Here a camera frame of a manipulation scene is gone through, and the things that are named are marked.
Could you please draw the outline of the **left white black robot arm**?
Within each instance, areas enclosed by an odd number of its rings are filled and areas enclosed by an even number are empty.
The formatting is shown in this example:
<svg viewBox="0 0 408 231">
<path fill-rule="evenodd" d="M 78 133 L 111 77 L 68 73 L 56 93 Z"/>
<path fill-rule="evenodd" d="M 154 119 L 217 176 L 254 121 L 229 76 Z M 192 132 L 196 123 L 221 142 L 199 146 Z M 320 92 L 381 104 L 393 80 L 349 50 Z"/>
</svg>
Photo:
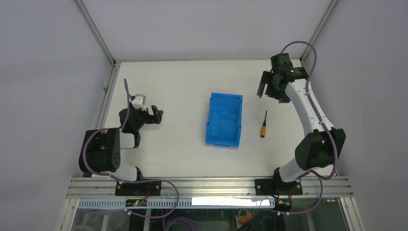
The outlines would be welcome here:
<svg viewBox="0 0 408 231">
<path fill-rule="evenodd" d="M 80 170 L 127 182 L 126 189 L 132 195 L 142 194 L 145 189 L 142 172 L 122 160 L 121 151 L 139 147 L 140 129 L 145 124 L 161 123 L 164 111 L 158 110 L 155 105 L 151 108 L 152 115 L 148 110 L 130 106 L 118 114 L 120 127 L 86 131 L 78 161 Z"/>
</svg>

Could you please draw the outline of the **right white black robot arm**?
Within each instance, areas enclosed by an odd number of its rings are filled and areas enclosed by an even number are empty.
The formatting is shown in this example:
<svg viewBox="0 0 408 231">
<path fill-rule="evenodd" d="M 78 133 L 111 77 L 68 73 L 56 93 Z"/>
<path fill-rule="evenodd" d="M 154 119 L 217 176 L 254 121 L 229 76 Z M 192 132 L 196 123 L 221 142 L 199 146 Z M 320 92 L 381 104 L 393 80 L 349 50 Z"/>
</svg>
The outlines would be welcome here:
<svg viewBox="0 0 408 231">
<path fill-rule="evenodd" d="M 271 70 L 263 72 L 257 95 L 293 103 L 304 130 L 294 158 L 274 170 L 272 179 L 261 185 L 264 191 L 288 194 L 302 176 L 337 163 L 346 134 L 325 116 L 312 92 L 310 76 L 303 67 L 293 66 L 289 54 L 271 57 Z"/>
</svg>

